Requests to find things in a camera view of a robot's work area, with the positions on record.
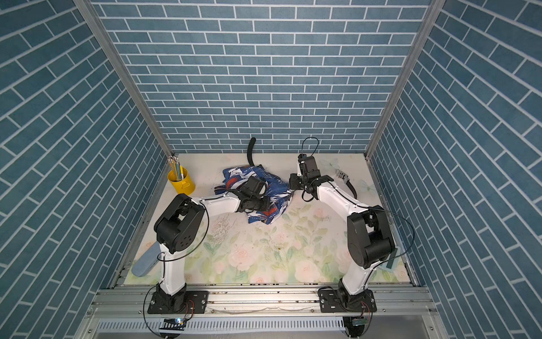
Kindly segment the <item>blue patterned trousers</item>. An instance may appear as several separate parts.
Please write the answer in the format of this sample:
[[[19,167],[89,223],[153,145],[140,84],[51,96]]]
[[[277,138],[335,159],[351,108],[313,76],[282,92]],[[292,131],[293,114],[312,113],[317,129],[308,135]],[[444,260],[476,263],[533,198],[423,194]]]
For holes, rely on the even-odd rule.
[[[265,182],[262,193],[270,199],[270,207],[264,212],[244,212],[248,216],[249,223],[261,222],[267,225],[274,223],[286,211],[292,200],[294,192],[289,188],[289,184],[261,166],[227,168],[222,173],[224,180],[214,187],[216,194],[231,193],[232,189],[239,188],[250,177],[258,177]]]

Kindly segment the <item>black leather belt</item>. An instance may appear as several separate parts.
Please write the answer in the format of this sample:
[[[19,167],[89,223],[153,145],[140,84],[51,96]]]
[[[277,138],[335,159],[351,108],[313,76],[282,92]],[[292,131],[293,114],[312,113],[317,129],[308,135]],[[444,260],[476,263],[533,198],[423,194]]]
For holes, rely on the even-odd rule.
[[[304,144],[307,140],[309,139],[314,139],[317,141],[317,145],[316,147],[313,149],[313,152],[312,152],[312,156],[314,157],[314,153],[317,151],[319,145],[320,145],[320,141],[318,138],[316,137],[313,137],[313,136],[309,136],[307,138],[305,138],[303,140],[303,143],[301,145],[301,150],[303,151],[303,147],[304,147]],[[255,166],[255,163],[253,161],[253,149],[254,149],[254,146],[255,146],[255,143],[256,143],[257,139],[256,137],[252,137],[251,140],[249,141],[249,144],[248,144],[248,148],[247,148],[247,161],[248,161],[248,164],[250,166]],[[354,199],[357,199],[358,198],[358,195],[357,195],[357,191],[356,189],[354,188],[353,184],[351,183],[350,181],[350,178],[348,176],[348,174],[346,174],[345,172],[341,171],[341,169],[335,169],[335,175],[337,178],[341,179],[345,184],[346,186],[349,188],[350,192],[352,193],[352,196],[354,197]],[[313,196],[313,198],[309,199],[309,200],[306,200],[305,198],[303,198],[303,195],[305,194],[306,192],[303,192],[302,193],[302,199],[303,201],[305,202],[311,202],[313,199],[316,199],[316,200],[320,200],[318,196]]]

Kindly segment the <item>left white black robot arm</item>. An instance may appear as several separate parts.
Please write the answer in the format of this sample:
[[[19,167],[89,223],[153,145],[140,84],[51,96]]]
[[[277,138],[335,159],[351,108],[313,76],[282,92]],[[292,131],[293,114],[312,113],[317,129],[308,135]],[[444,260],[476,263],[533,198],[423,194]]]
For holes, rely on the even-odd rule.
[[[177,195],[154,226],[159,243],[157,260],[162,264],[160,292],[173,297],[186,288],[185,258],[198,247],[193,243],[201,223],[209,229],[214,216],[267,208],[270,202],[263,195],[265,187],[263,180],[250,177],[237,189],[207,198]]]

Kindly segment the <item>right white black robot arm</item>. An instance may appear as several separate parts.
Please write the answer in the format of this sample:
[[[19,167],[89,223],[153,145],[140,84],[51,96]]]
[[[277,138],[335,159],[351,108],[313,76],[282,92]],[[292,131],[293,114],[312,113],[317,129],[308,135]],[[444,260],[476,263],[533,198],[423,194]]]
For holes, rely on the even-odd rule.
[[[347,227],[347,248],[352,263],[340,281],[340,290],[348,296],[365,291],[372,272],[396,250],[387,212],[368,206],[322,175],[312,155],[300,154],[297,173],[290,175],[290,188],[310,194],[336,212]]]

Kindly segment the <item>floral table mat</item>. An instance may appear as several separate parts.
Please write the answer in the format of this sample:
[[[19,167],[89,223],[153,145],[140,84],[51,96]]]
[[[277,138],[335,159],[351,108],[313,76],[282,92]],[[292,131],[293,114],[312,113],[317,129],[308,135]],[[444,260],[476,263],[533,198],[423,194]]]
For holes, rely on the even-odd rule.
[[[295,172],[296,154],[257,154],[254,161],[287,181]],[[193,197],[214,195],[226,168],[247,165],[244,154],[185,154],[179,156],[196,184]],[[347,191],[336,177],[335,169],[349,175],[358,200],[369,206],[381,205],[373,178],[363,154],[315,155],[323,175],[330,175],[335,185]],[[124,285],[154,285],[162,278],[158,264],[144,277],[135,277],[135,262],[156,242],[153,226],[176,196],[165,180],[156,209],[133,259],[129,259]],[[242,283],[335,283],[352,263],[347,248],[347,227],[343,219],[320,201],[306,203],[296,192],[285,213],[274,223],[248,223],[245,213],[228,213],[210,219],[210,229],[203,244],[185,260],[189,285]],[[394,271],[381,267],[371,275],[371,283],[410,283],[402,260]]]

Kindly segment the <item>yellow pen cup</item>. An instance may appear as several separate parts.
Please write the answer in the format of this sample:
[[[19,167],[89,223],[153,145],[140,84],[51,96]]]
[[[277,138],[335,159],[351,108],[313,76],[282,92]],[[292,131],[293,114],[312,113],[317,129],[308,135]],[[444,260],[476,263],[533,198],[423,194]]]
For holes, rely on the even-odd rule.
[[[170,170],[167,179],[169,183],[173,186],[174,190],[178,194],[185,194],[187,196],[192,195],[196,190],[196,185],[191,179],[189,172],[185,168],[181,168],[182,176],[177,177],[173,170]]]

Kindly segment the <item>pens in cup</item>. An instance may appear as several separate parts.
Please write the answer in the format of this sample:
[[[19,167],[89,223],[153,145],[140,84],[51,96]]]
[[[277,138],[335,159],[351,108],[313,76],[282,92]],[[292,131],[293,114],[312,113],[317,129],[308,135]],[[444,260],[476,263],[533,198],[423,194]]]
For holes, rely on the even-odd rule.
[[[179,158],[177,158],[175,155],[171,155],[168,158],[168,163],[172,169],[173,173],[173,181],[174,182],[180,182],[184,179],[184,173],[183,168],[179,162]]]

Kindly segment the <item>light green calculator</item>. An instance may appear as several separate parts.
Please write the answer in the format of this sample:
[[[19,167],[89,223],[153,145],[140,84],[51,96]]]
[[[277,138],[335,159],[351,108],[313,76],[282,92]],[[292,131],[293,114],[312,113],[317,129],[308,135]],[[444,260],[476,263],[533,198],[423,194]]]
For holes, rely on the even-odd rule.
[[[398,256],[401,253],[401,250],[402,249],[400,247],[396,248],[395,251],[393,251],[391,254],[392,258],[387,262],[383,263],[381,265],[381,268],[385,271],[394,271],[399,263],[399,260],[401,259],[401,257]]]

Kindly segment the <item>blue grey glasses case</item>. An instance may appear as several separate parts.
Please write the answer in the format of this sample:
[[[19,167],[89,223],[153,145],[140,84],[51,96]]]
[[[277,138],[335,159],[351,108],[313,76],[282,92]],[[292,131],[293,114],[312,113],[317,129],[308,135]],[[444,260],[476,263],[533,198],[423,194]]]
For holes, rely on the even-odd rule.
[[[161,253],[160,244],[154,242],[152,246],[133,265],[131,272],[135,277],[144,277],[155,267]]]

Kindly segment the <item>right small circuit board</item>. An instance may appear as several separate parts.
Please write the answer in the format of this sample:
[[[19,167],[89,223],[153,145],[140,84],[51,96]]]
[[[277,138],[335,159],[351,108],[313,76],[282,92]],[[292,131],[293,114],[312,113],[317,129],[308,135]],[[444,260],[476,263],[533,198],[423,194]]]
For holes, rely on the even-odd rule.
[[[368,318],[365,316],[357,316],[351,318],[351,324],[354,327],[365,326],[368,323]]]

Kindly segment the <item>small circuit board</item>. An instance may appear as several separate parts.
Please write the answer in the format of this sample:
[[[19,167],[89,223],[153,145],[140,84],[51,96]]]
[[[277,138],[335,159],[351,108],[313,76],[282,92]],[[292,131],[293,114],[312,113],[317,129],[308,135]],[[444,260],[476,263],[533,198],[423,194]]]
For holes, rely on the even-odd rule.
[[[187,318],[171,318],[165,319],[162,326],[159,328],[161,332],[165,331],[183,331],[188,323]]]
[[[351,324],[354,327],[365,326],[368,323],[368,318],[365,316],[357,316],[351,318]]]

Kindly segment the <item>left small circuit board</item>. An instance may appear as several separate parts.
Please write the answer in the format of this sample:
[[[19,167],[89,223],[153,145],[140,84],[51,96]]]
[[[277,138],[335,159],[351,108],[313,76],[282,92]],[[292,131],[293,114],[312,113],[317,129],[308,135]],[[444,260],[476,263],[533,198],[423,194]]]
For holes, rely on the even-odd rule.
[[[187,318],[171,318],[165,319],[162,326],[159,328],[161,332],[165,331],[183,331],[188,323]]]

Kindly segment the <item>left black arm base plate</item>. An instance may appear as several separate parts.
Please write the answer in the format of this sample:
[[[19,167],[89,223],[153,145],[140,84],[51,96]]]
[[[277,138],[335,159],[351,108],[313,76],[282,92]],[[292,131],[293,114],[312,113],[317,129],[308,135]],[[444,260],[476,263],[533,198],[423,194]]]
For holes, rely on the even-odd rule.
[[[152,294],[149,314],[204,314],[209,297],[208,291],[180,290],[174,295],[168,295],[161,288]]]

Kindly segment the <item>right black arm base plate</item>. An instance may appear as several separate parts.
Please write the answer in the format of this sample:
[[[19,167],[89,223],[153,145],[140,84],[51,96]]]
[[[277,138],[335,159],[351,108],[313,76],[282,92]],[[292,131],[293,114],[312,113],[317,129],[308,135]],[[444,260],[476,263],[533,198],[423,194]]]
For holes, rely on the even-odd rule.
[[[357,295],[350,295],[344,288],[332,289],[325,286],[317,291],[322,313],[349,312],[365,314],[376,312],[377,306],[373,291],[364,290]]]

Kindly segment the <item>aluminium mounting rail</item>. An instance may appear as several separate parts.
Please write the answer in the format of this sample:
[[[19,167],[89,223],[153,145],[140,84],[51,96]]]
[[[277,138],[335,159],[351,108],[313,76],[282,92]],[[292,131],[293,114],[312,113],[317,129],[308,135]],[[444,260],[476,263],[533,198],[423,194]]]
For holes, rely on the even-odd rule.
[[[320,285],[231,285],[190,286],[187,293],[196,298],[188,303],[195,316],[320,316]],[[433,316],[438,313],[429,290],[411,285],[371,285],[376,316]],[[122,286],[100,290],[89,317],[139,318],[150,305],[154,288]]]

